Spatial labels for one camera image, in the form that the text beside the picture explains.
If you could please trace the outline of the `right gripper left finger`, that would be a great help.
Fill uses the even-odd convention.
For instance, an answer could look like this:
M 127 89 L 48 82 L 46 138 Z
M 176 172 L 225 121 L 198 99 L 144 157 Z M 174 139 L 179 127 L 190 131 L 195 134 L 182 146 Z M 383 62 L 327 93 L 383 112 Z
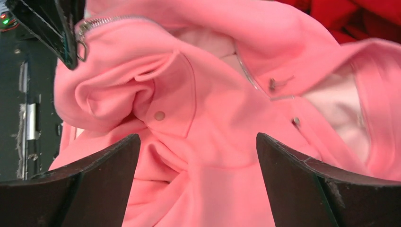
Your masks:
M 139 136 L 133 134 L 29 180 L 2 182 L 1 226 L 121 226 L 139 149 Z

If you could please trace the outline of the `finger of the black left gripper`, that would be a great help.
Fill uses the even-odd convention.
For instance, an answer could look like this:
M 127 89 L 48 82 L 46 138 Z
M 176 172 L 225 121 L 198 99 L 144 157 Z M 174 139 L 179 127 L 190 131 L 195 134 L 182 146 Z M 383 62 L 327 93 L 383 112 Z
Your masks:
M 75 25 L 84 18 L 84 0 L 7 0 L 5 6 L 68 69 L 78 66 Z

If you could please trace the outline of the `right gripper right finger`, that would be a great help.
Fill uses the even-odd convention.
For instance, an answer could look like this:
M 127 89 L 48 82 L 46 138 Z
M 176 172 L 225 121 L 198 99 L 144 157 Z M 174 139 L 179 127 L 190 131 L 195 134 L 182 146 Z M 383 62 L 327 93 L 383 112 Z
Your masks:
M 400 182 L 331 166 L 264 133 L 256 148 L 276 226 L 400 226 Z

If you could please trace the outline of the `pink jacket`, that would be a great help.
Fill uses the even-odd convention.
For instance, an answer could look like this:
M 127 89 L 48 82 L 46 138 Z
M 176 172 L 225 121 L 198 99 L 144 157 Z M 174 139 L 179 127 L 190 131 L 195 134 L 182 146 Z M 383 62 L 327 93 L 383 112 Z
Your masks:
M 255 138 L 401 178 L 401 46 L 263 0 L 89 0 L 51 169 L 141 139 L 125 227 L 272 227 Z

